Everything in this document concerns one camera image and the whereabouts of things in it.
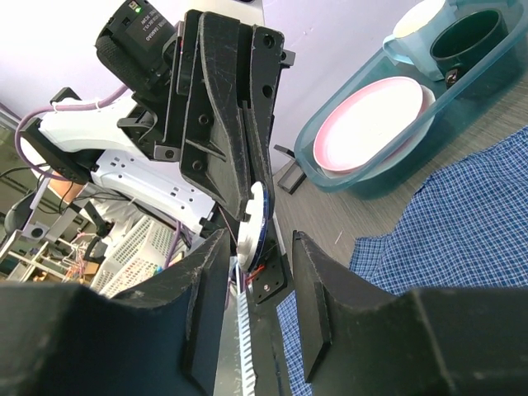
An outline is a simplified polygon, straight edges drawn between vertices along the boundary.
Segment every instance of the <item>gray tabletop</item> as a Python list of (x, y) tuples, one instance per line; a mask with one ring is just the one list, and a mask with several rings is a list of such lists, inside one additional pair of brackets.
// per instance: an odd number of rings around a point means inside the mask
[[(305, 231), (328, 255), (347, 265), (356, 238), (392, 231), (413, 193), (432, 172), (495, 144), (526, 124), (528, 75), (525, 74), (463, 134), (455, 136), (440, 152), (427, 158), (389, 194), (373, 199), (360, 198), (350, 191), (325, 194), (307, 179), (290, 196), (276, 185), (276, 214), (286, 250), (291, 251), (292, 231)], [(429, 134), (442, 132), (439, 124)], [(286, 167), (276, 174), (276, 181)]]

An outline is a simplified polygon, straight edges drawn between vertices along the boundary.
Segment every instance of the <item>white basket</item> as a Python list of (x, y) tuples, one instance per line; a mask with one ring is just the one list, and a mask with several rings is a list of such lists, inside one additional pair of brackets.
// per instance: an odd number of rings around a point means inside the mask
[(90, 287), (111, 297), (145, 281), (165, 262), (171, 241), (172, 230), (169, 227), (143, 217), (101, 264)]

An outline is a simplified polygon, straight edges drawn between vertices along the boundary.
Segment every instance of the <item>blue cloth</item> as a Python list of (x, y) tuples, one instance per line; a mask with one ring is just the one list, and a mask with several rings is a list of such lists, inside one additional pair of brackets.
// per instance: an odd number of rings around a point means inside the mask
[[(528, 127), (434, 172), (390, 234), (358, 238), (350, 270), (395, 295), (528, 285)], [(304, 383), (295, 293), (279, 307), (293, 395)]]

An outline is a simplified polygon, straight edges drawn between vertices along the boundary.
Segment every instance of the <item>light blue mug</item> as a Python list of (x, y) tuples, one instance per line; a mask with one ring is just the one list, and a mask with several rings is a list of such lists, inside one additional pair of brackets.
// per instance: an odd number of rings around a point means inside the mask
[(446, 0), (424, 0), (399, 20), (392, 35), (385, 37), (383, 50), (394, 61), (415, 66), (432, 81), (443, 80), (430, 49), (435, 38), (455, 21), (455, 8)]

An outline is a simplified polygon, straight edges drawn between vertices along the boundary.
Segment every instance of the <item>person's arm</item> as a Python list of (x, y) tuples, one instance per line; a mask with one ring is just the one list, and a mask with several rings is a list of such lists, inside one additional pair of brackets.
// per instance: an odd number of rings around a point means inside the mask
[(83, 190), (83, 187), (83, 185), (76, 184), (72, 181), (55, 179), (51, 179), (48, 185), (48, 188), (63, 198), (63, 201), (67, 204), (71, 203), (79, 195), (79, 193)]

